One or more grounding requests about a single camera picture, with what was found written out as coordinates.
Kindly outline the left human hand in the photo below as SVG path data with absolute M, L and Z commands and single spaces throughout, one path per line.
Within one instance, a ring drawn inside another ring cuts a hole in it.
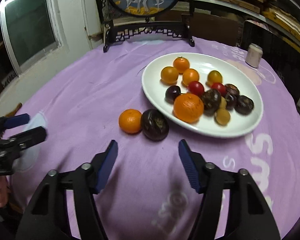
M 0 207 L 5 207 L 8 202 L 8 186 L 5 176 L 0 176 Z

